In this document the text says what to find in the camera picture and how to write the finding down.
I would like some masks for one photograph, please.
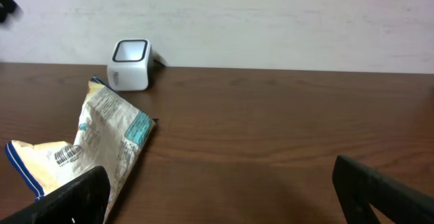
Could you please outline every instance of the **brown wooden surface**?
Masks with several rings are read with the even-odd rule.
[[[73,142],[105,67],[0,63],[0,145]],[[343,223],[345,153],[434,195],[434,75],[167,68],[125,97],[159,128],[111,223]],[[0,218],[34,195],[0,153]]]

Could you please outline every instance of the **white cube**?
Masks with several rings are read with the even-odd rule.
[[[151,43],[146,39],[126,39],[116,43],[107,65],[108,84],[117,91],[144,90],[149,85],[153,65]]]

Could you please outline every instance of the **black object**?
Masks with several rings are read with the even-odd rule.
[[[333,184],[349,224],[380,223],[373,205],[396,223],[434,223],[434,199],[348,156],[339,155]]]
[[[109,201],[110,183],[97,166],[38,202],[0,221],[0,224],[101,224]]]
[[[0,23],[3,23],[8,14],[13,14],[18,8],[14,0],[0,0]]]

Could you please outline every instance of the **white device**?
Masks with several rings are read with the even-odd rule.
[[[144,90],[149,85],[153,65],[151,43],[146,39],[126,39],[116,43],[107,65],[108,84],[117,91]]]

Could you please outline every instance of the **teal label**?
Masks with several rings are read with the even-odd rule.
[[[152,120],[149,118],[149,116],[139,111],[133,123],[131,123],[130,127],[125,133],[125,137],[140,147],[143,147],[144,140],[148,136],[151,126]]]

